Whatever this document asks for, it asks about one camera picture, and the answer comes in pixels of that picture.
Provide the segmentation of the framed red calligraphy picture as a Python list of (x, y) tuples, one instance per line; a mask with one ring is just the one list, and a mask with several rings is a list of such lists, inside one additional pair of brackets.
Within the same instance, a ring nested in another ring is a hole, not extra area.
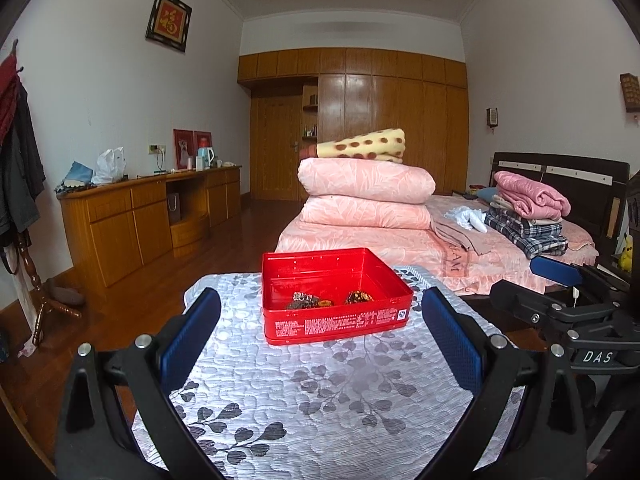
[(192, 8), (181, 0), (154, 0), (145, 38), (184, 52)]

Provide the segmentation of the wooden sideboard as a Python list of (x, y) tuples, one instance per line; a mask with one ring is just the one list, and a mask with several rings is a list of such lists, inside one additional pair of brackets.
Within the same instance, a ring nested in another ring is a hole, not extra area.
[(241, 168), (143, 177), (58, 199), (74, 270), (97, 295), (173, 252), (183, 254), (241, 212)]

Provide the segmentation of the blue cloth on sideboard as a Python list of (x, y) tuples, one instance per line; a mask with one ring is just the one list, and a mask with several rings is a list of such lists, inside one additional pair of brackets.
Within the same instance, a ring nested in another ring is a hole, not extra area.
[(61, 183), (54, 189), (54, 192), (56, 195), (65, 195), (67, 193), (93, 188), (93, 174), (94, 171), (91, 168), (80, 162), (73, 162), (70, 170), (68, 170), (68, 173)]

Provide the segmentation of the yellow spotted blanket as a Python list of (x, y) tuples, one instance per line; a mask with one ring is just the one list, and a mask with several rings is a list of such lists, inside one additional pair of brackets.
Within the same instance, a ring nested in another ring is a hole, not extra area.
[(342, 140), (316, 143), (302, 148), (299, 159), (353, 158), (402, 163), (406, 150), (405, 131), (384, 129)]

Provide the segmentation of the white cloth on bed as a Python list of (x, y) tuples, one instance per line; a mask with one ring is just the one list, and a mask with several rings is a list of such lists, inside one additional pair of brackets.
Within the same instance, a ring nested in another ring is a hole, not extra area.
[(460, 206), (450, 209), (444, 217), (457, 223), (460, 228), (467, 231), (487, 232), (486, 212), (481, 209), (471, 209), (467, 206)]

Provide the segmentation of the white kettle with pink lid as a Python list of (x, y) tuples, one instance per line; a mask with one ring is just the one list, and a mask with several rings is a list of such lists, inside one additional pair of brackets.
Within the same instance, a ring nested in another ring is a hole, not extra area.
[(209, 138), (201, 136), (198, 139), (198, 158), (201, 159), (202, 167), (204, 169), (213, 167), (215, 151), (212, 147), (212, 141), (209, 140)]

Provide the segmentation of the plaid folded clothes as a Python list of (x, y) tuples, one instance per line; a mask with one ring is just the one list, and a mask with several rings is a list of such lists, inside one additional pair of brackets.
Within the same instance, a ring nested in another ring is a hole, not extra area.
[(521, 249), (527, 259), (562, 256), (568, 249), (561, 221), (528, 220), (515, 211), (489, 207), (485, 223)]

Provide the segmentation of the pink bed cover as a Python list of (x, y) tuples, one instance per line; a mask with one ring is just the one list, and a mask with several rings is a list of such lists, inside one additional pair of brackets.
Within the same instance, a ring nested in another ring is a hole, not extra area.
[(368, 248), (390, 266), (422, 266), (459, 296), (486, 295), (491, 285), (507, 280), (545, 292), (554, 283), (529, 270), (529, 260), (505, 236), (465, 231), (444, 217), (463, 204), (457, 197), (430, 197), (427, 230), (322, 226), (300, 220), (299, 214), (280, 234), (277, 252), (316, 252)]

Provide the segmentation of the white plastic bag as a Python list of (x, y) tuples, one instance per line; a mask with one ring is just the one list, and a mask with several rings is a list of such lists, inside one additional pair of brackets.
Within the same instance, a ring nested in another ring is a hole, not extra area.
[(96, 160), (96, 170), (91, 182), (94, 185), (106, 185), (119, 182), (125, 175), (126, 158), (125, 151), (119, 148), (109, 148), (99, 154)]

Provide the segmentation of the pink folded blanket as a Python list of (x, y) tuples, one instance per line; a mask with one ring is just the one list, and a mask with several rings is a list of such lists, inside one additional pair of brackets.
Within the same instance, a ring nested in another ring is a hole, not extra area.
[(498, 194), (524, 219), (558, 221), (570, 214), (568, 199), (548, 184), (509, 171), (498, 171), (494, 178)]

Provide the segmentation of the red photo frames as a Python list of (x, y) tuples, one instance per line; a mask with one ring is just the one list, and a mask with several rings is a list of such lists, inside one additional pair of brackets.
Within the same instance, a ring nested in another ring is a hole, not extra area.
[(176, 168), (186, 169), (189, 160), (192, 160), (192, 165), (195, 165), (195, 157), (199, 148), (213, 146), (213, 135), (209, 131), (175, 129), (174, 145)]

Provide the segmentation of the wooden wardrobe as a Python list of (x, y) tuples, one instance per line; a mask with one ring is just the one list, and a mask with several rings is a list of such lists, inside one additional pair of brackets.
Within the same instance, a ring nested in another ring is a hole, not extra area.
[(300, 200), (299, 155), (319, 143), (401, 128), (404, 161), (426, 169), (436, 191), (466, 185), (468, 70), (437, 56), (369, 48), (246, 54), (238, 81), (250, 95), (250, 194)]

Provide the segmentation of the red tin box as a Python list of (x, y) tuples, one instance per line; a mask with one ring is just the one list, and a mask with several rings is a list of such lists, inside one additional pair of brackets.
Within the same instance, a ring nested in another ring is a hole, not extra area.
[(402, 278), (367, 248), (262, 255), (264, 333), (275, 346), (401, 328), (412, 298)]

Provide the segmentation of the white floral quilted cover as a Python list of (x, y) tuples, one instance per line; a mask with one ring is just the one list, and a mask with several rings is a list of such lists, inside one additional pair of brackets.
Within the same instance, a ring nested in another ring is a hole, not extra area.
[(170, 400), (228, 479), (412, 479), (471, 401), (414, 302), (399, 330), (273, 346), (262, 280), (212, 274), (220, 320)]

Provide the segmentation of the lower pink folded quilt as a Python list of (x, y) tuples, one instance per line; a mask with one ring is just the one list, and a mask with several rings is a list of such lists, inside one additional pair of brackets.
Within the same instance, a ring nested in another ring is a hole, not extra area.
[(322, 226), (427, 230), (431, 215), (424, 205), (379, 202), (341, 195), (306, 200), (300, 220)]

